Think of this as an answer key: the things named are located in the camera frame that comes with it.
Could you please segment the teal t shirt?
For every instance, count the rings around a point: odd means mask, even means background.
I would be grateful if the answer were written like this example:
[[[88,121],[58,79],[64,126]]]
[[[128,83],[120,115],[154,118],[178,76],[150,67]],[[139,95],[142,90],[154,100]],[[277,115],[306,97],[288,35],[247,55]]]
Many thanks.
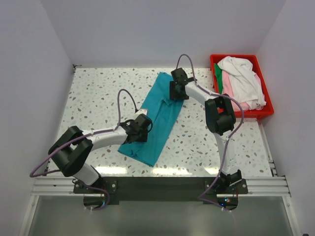
[[[153,122],[147,141],[121,145],[120,154],[151,167],[157,163],[184,103],[170,99],[171,81],[171,75],[160,72],[141,106]]]

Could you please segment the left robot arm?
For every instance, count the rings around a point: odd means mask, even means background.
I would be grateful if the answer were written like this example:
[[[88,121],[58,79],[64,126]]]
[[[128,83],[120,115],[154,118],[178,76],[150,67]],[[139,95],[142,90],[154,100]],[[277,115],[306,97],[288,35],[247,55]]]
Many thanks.
[[[77,126],[68,128],[52,145],[48,154],[65,177],[74,177],[74,193],[116,192],[116,182],[106,181],[93,166],[86,163],[90,152],[111,145],[145,143],[153,128],[146,114],[119,123],[117,127],[88,133]]]

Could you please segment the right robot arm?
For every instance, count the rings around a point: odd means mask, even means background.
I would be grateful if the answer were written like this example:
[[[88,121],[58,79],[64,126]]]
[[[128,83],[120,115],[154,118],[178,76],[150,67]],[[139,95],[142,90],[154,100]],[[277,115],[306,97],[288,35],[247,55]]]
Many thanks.
[[[171,75],[173,80],[169,86],[170,99],[179,101],[193,98],[204,105],[207,128],[214,134],[217,141],[220,169],[218,177],[210,187],[224,193],[231,193],[237,187],[237,183],[242,180],[231,140],[236,123],[231,98],[198,85],[194,78],[189,78],[182,68],[173,70]]]

